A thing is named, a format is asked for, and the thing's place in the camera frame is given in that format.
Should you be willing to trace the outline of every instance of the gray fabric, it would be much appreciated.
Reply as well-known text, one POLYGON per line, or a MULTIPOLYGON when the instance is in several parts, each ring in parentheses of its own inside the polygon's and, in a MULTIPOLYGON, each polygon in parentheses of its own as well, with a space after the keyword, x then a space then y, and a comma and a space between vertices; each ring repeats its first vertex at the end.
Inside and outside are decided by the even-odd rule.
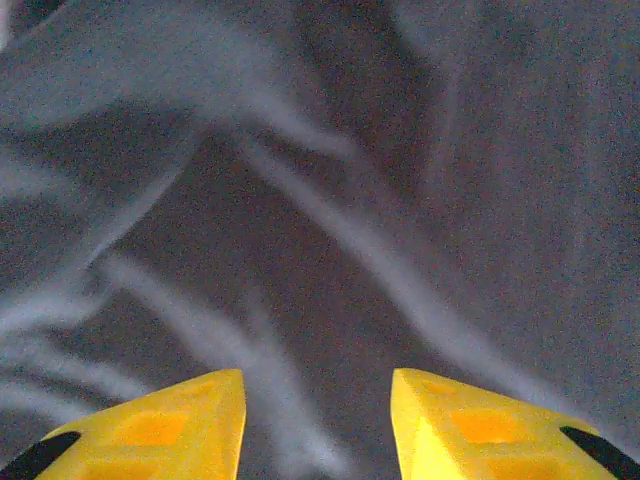
POLYGON ((402 366, 639 458, 632 3, 27 7, 0 52, 5 460, 238 367, 241 478, 395 479, 402 366))

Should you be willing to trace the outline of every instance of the gray blanket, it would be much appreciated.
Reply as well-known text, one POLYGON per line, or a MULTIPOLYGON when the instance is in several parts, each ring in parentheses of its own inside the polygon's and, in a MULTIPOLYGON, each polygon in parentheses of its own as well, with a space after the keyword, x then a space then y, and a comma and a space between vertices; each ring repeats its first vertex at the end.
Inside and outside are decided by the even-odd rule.
POLYGON ((395 367, 640 457, 634 2, 12 8, 0 460, 228 367, 240 478, 398 479, 395 367))

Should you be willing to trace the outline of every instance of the crumpled cloth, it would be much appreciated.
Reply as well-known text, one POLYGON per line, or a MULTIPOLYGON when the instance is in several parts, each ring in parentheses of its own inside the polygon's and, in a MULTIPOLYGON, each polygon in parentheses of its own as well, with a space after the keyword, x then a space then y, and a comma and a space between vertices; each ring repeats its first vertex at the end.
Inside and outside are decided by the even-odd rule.
POLYGON ((637 13, 69 0, 16 29, 2 460, 231 367, 239 478, 399 479, 396 367, 639 458, 637 13))

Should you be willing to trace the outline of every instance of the dark gray fabric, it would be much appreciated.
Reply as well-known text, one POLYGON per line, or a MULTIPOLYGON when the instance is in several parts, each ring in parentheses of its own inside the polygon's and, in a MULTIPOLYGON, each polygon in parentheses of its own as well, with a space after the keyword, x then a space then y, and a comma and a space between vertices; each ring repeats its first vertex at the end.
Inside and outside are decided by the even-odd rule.
POLYGON ((5 460, 238 367, 241 478, 395 479, 402 366, 639 457, 637 7, 354 5, 15 10, 5 460))

